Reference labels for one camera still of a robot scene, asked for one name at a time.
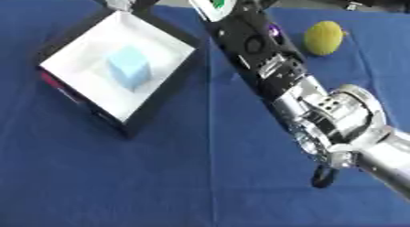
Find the open box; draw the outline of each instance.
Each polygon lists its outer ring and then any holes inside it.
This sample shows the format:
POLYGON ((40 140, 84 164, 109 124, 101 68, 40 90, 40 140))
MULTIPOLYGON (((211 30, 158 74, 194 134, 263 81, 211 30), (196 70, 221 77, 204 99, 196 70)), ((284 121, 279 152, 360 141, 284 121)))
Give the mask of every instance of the open box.
POLYGON ((92 115, 133 135, 192 65, 198 41, 148 13, 103 9, 39 53, 44 81, 92 115), (109 72, 107 57, 133 46, 148 60, 151 78, 134 91, 109 72))

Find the fuzzy yellow ball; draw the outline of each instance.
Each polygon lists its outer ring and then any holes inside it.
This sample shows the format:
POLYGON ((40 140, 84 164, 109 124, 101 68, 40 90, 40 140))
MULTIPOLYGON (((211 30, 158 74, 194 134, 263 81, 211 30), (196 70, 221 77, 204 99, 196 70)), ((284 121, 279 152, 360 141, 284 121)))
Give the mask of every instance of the fuzzy yellow ball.
POLYGON ((322 21, 305 33, 305 46, 315 55, 325 56, 336 51, 343 41, 343 30, 338 23, 322 21))

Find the blue cloth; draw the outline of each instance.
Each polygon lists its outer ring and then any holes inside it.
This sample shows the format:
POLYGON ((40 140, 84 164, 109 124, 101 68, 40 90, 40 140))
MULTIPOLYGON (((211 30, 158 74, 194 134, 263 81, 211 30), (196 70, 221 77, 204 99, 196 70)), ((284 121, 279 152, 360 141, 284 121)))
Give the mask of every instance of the blue cloth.
MULTIPOLYGON (((202 40, 180 92, 133 140, 88 121, 41 82, 41 45, 98 8, 89 1, 0 0, 0 226, 385 226, 410 224, 410 204, 367 174, 342 171, 312 189, 300 153, 234 74, 191 9, 156 13, 202 40)), ((410 131, 410 17, 303 9, 269 11, 300 45, 320 20, 350 35, 308 57, 328 88, 377 94, 410 131)))

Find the light blue cube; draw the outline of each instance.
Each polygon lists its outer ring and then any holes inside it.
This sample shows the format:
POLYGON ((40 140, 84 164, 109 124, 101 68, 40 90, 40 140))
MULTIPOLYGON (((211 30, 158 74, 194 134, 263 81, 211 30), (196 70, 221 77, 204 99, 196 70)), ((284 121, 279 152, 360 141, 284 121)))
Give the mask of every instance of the light blue cube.
POLYGON ((123 47, 110 55, 108 65, 113 77, 130 91, 151 77, 148 60, 132 46, 123 47))

